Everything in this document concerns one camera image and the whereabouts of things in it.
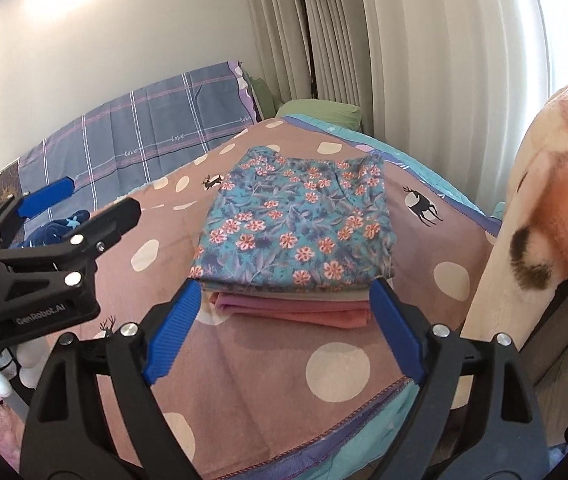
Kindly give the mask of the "white-gloved left hand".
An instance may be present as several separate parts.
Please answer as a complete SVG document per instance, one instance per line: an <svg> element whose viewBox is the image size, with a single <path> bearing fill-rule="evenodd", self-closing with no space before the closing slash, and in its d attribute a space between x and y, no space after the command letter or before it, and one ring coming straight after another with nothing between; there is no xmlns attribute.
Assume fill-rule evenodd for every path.
<svg viewBox="0 0 568 480"><path fill-rule="evenodd" d="M43 373L50 345L45 337L0 351L0 401L14 393L12 381L34 390Z"/></svg>

